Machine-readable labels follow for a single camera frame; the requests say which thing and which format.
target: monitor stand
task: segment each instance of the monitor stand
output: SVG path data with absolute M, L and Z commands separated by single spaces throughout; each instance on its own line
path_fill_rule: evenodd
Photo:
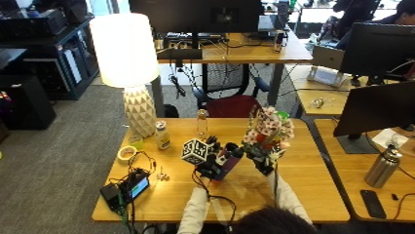
M 376 143 L 370 142 L 372 139 L 360 135 L 338 136 L 338 143 L 346 154 L 377 154 L 380 150 L 374 147 Z

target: bottle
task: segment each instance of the bottle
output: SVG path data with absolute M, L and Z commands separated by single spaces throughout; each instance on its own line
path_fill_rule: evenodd
M 235 168 L 235 165 L 239 163 L 239 161 L 241 160 L 244 156 L 244 149 L 241 147 L 237 147 L 233 152 L 232 155 L 229 157 L 229 159 L 227 160 L 223 168 L 221 168 L 221 172 L 219 173 L 219 175 L 216 176 L 216 180 L 217 181 L 223 181 L 223 179 L 225 178 L 225 176 L 229 174 L 229 172 L 232 171 L 232 169 Z
M 380 155 L 376 164 L 366 174 L 365 181 L 376 188 L 382 188 L 390 176 L 400 166 L 402 154 L 390 145 L 388 150 Z
M 207 138 L 207 135 L 208 135 L 207 110 L 200 109 L 197 111 L 197 137 Z
M 167 121 L 156 122 L 156 143 L 160 149 L 167 149 L 171 146 L 171 134 L 167 129 Z

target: glass bottle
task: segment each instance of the glass bottle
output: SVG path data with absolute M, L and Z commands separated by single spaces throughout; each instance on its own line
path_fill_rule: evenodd
M 207 110 L 200 109 L 197 111 L 197 137 L 207 138 L 208 135 L 208 119 Z
M 167 121 L 156 122 L 156 143 L 160 149 L 167 149 L 171 146 L 171 134 L 167 129 Z

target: metal water bottle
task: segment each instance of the metal water bottle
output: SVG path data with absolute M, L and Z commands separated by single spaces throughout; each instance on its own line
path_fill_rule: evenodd
M 376 188 L 382 188 L 390 176 L 400 166 L 402 154 L 390 145 L 388 150 L 380 155 L 372 170 L 366 174 L 365 181 Z

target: person's hand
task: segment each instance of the person's hand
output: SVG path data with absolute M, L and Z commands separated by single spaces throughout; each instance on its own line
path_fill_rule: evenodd
M 196 166 L 196 170 L 200 172 L 201 177 L 213 179 L 221 171 L 221 166 L 216 163 L 217 156 L 215 154 L 208 155 L 205 163 Z
M 256 168 L 259 169 L 260 173 L 263 173 L 264 176 L 269 176 L 275 171 L 273 162 L 271 162 L 269 159 L 260 157 L 253 157 L 252 161 L 255 162 Z

